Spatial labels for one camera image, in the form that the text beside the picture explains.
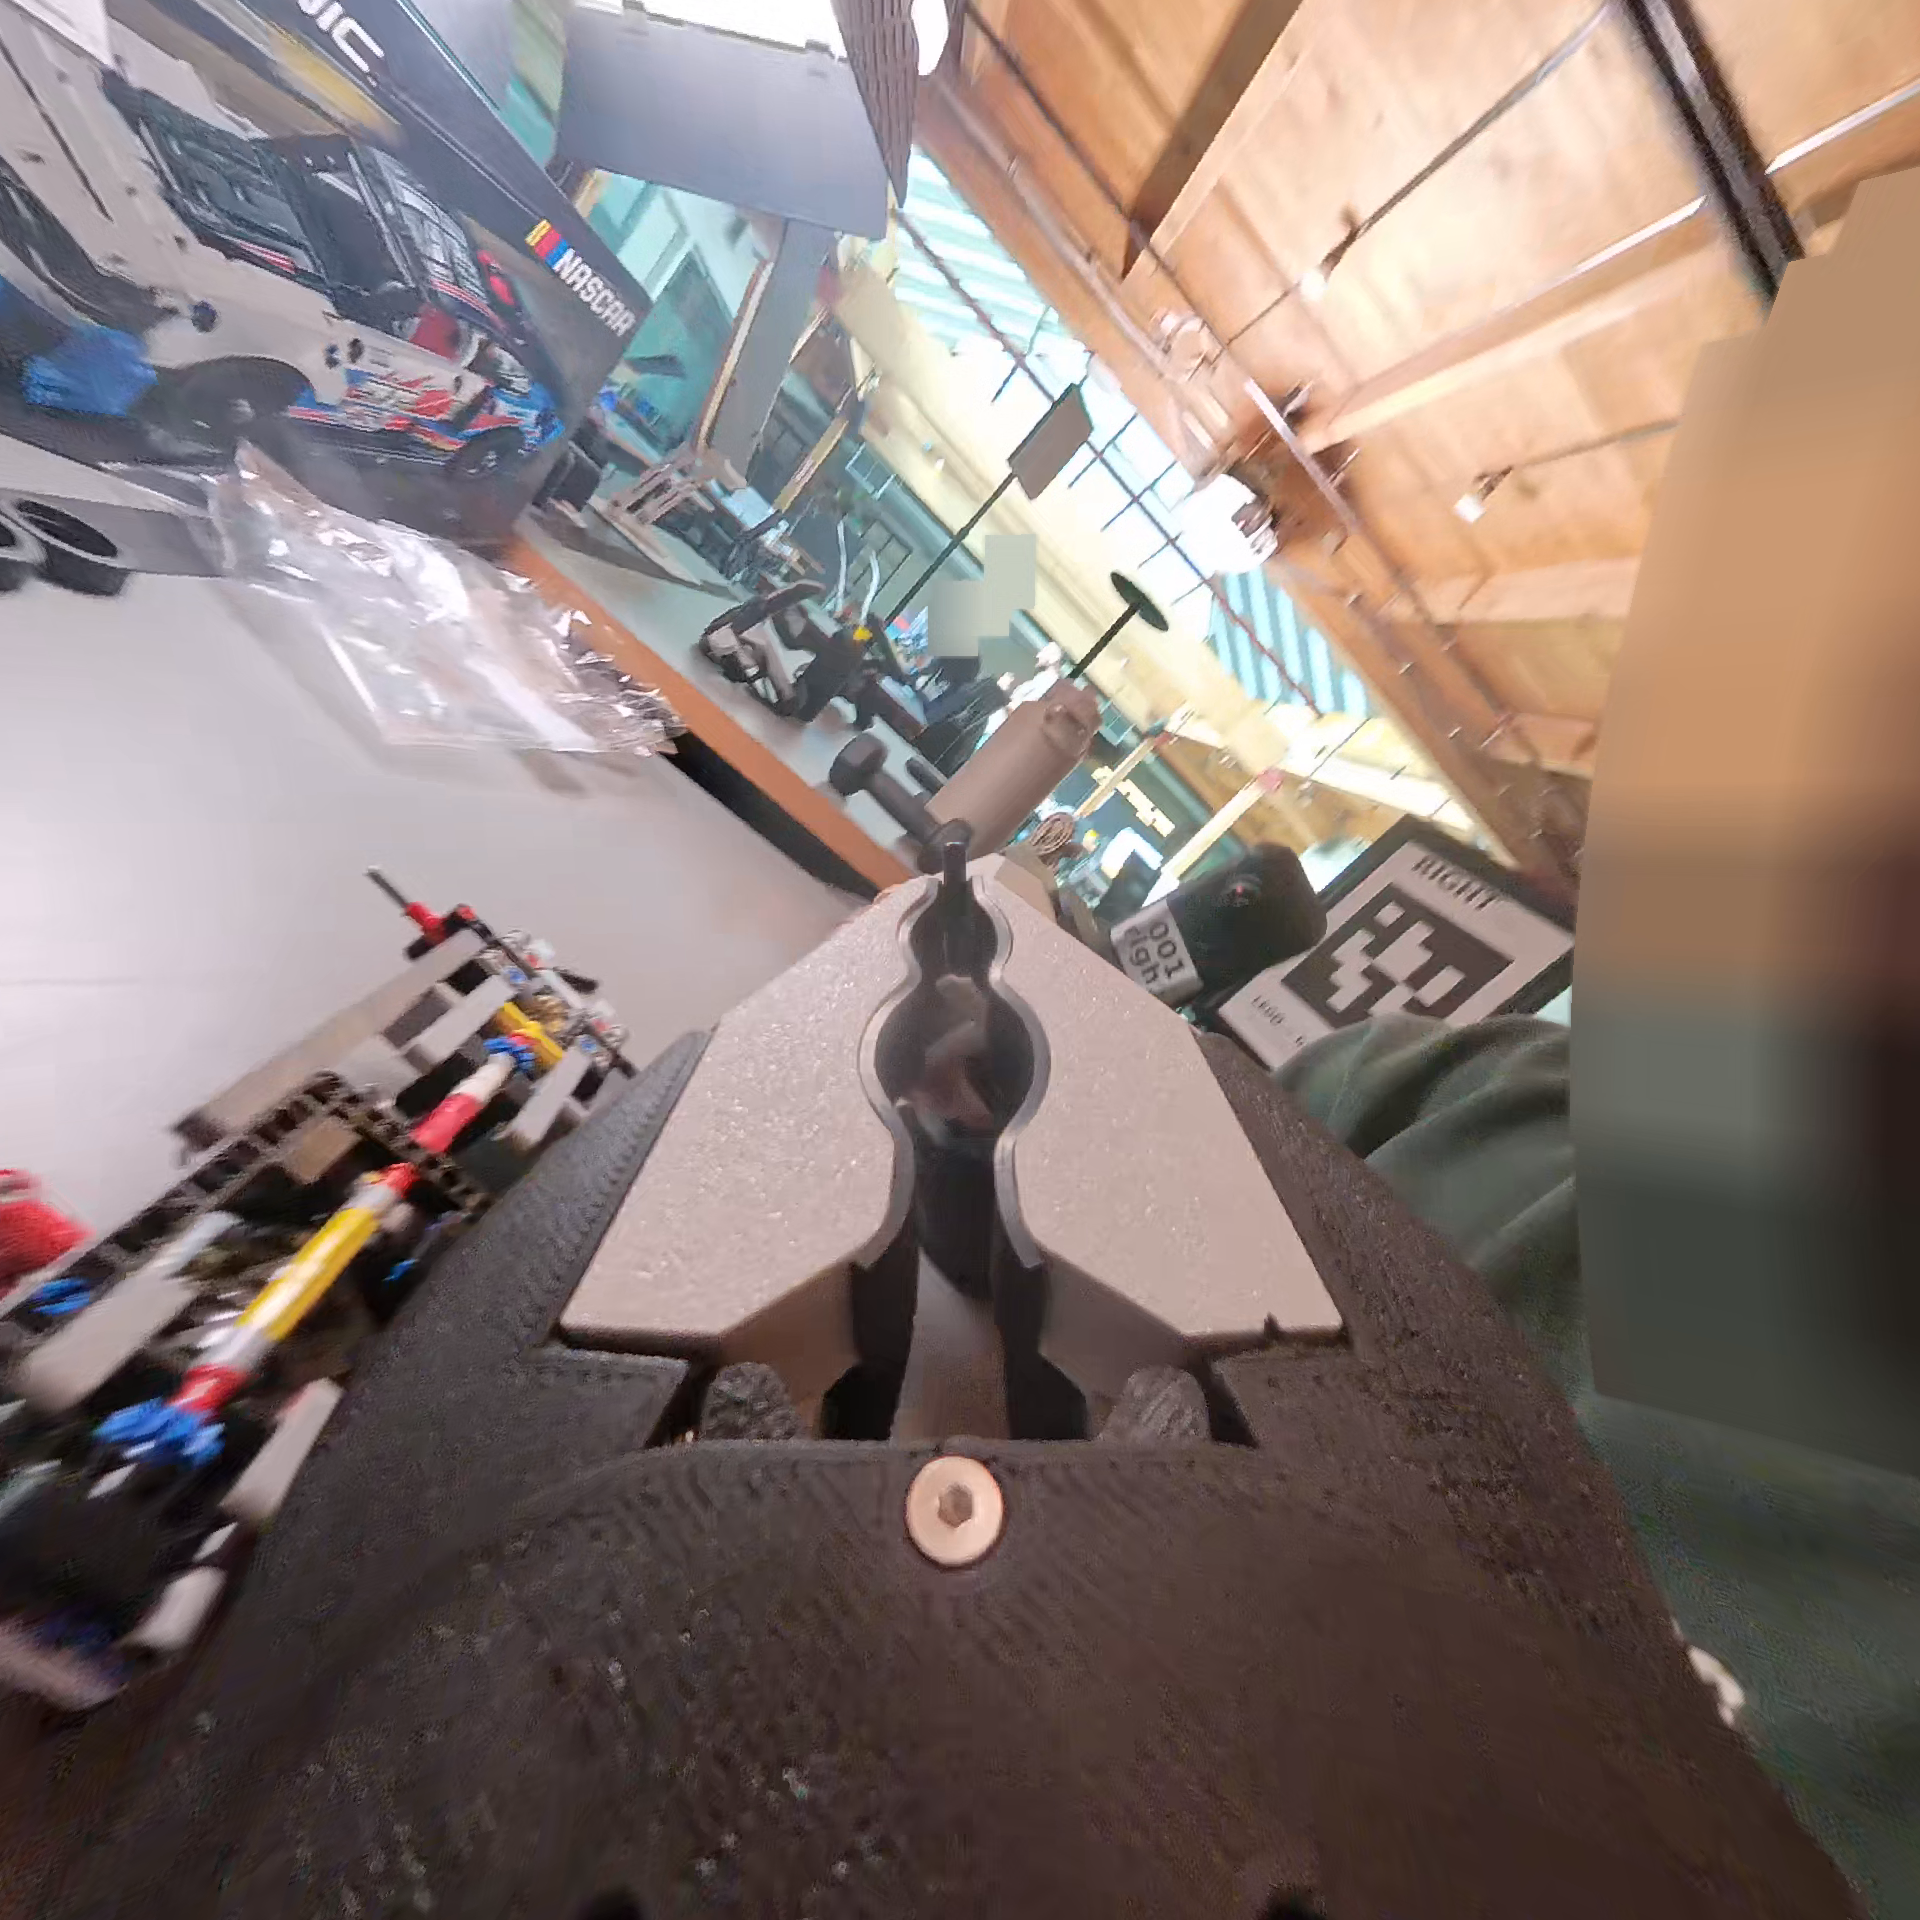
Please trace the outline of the black rubber lego tire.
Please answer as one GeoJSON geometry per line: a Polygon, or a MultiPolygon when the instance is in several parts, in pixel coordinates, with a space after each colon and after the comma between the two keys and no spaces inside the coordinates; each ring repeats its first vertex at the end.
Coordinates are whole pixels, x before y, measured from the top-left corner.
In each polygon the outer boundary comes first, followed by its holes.
{"type": "Polygon", "coordinates": [[[94,519],[41,496],[4,496],[4,518],[37,544],[37,572],[50,586],[85,596],[111,600],[125,593],[125,550],[94,519]]]}

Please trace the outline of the person's green hoodie torso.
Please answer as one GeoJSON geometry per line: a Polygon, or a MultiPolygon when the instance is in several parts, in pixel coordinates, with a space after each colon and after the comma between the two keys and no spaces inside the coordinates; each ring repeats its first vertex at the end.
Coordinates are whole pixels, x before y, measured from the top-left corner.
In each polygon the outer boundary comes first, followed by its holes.
{"type": "Polygon", "coordinates": [[[1793,1810],[1874,1915],[1915,1919],[1915,1480],[1607,1399],[1579,1347],[1537,1358],[1793,1810]]]}

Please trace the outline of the grey cardboard strip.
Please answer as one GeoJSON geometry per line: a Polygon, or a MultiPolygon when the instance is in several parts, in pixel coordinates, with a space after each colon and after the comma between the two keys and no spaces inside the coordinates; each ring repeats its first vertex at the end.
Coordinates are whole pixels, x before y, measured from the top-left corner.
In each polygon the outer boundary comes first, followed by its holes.
{"type": "Polygon", "coordinates": [[[207,518],[178,512],[170,506],[121,504],[101,496],[71,496],[41,487],[2,487],[4,496],[41,496],[102,526],[129,554],[131,579],[220,582],[227,575],[223,554],[207,518]]]}

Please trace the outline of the black lego pin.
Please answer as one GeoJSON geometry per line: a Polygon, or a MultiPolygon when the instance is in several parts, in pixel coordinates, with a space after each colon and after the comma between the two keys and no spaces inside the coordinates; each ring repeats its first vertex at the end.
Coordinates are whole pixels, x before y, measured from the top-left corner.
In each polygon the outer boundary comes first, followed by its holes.
{"type": "Polygon", "coordinates": [[[978,934],[975,896],[969,876],[971,828],[963,822],[943,823],[929,854],[939,858],[938,887],[929,908],[930,953],[941,976],[975,979],[983,944],[978,934]]]}

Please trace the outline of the black pole sign stand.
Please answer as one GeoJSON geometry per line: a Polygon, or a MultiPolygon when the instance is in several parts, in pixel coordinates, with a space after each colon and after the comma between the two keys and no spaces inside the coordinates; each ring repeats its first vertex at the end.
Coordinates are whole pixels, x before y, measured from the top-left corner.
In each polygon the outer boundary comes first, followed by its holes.
{"type": "Polygon", "coordinates": [[[1029,502],[1039,498],[1067,466],[1069,458],[1089,444],[1090,430],[1093,420],[1083,387],[1074,382],[1046,407],[1043,418],[1033,424],[1033,428],[1007,456],[1005,476],[989,495],[985,495],[981,506],[963,521],[963,526],[947,538],[943,546],[935,551],[923,572],[900,590],[882,623],[894,623],[915,603],[919,593],[939,576],[949,559],[969,543],[974,529],[985,521],[1007,489],[1019,489],[1029,502]]]}

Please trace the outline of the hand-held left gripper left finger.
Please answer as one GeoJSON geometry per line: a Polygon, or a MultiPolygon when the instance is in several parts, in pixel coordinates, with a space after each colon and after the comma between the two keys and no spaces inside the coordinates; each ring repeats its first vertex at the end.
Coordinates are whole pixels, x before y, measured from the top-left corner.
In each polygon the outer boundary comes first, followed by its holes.
{"type": "Polygon", "coordinates": [[[929,1152],[975,1137],[975,988],[911,880],[710,1033],[561,1318],[595,1351],[770,1369],[820,1436],[899,1436],[929,1152]]]}

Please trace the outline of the lego car chassis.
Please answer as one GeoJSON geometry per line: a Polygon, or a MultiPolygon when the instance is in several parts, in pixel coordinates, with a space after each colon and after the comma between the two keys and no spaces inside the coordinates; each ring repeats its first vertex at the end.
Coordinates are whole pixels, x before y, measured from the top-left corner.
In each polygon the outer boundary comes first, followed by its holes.
{"type": "Polygon", "coordinates": [[[185,1115],[85,1233],[4,1168],[2,1682],[89,1715],[217,1619],[350,1378],[455,1242],[635,1078],[602,984],[470,905],[185,1115]]]}

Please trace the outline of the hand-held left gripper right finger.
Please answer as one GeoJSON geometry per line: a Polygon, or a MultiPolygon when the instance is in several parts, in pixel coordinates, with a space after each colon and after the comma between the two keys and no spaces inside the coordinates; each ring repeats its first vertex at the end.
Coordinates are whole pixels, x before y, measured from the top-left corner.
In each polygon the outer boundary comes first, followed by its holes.
{"type": "Polygon", "coordinates": [[[966,887],[983,1282],[1011,1436],[1089,1436],[1143,1369],[1276,1343],[1341,1311],[1189,1023],[1007,886],[966,887]]]}

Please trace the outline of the lego set box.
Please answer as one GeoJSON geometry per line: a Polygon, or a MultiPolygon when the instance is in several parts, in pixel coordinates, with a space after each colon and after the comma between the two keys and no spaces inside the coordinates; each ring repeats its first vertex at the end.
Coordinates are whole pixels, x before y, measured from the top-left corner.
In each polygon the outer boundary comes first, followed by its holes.
{"type": "Polygon", "coordinates": [[[602,483],[644,312],[423,4],[2,4],[7,439],[490,546],[602,483]]]}

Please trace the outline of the clear plastic bag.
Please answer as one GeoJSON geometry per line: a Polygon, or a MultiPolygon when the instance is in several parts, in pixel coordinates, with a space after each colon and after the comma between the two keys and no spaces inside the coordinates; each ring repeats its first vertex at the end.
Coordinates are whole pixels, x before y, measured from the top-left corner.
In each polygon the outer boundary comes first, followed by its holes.
{"type": "Polygon", "coordinates": [[[227,603],[287,665],[326,671],[396,751],[673,758],[685,722],[587,616],[490,560],[313,496],[243,447],[207,491],[227,603]]]}

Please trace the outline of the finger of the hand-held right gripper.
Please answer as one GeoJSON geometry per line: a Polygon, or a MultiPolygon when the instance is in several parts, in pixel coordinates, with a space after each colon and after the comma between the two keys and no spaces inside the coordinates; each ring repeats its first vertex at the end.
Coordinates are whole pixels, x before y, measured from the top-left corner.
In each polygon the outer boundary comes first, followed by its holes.
{"type": "Polygon", "coordinates": [[[1078,680],[1059,680],[1037,700],[1011,706],[996,732],[929,799],[935,832],[959,823],[974,846],[1007,846],[1081,766],[1098,732],[1098,692],[1078,680]]]}

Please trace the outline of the person's right forearm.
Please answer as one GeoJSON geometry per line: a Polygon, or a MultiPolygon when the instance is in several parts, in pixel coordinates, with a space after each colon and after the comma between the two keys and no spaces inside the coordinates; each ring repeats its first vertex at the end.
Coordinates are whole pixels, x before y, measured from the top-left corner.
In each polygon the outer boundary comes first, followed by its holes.
{"type": "Polygon", "coordinates": [[[1380,1016],[1276,1079],[1482,1276],[1564,1394],[1587,1399],[1569,1026],[1380,1016]]]}

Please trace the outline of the black racing simulator seat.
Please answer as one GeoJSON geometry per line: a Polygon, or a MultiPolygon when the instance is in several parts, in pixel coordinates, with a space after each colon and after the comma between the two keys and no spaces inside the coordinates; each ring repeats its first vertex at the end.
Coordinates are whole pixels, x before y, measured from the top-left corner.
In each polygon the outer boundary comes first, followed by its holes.
{"type": "Polygon", "coordinates": [[[902,736],[923,732],[902,687],[885,671],[891,658],[874,624],[823,614],[812,583],[762,593],[725,611],[695,646],[723,680],[787,722],[813,724],[844,704],[861,729],[882,722],[902,736]]]}

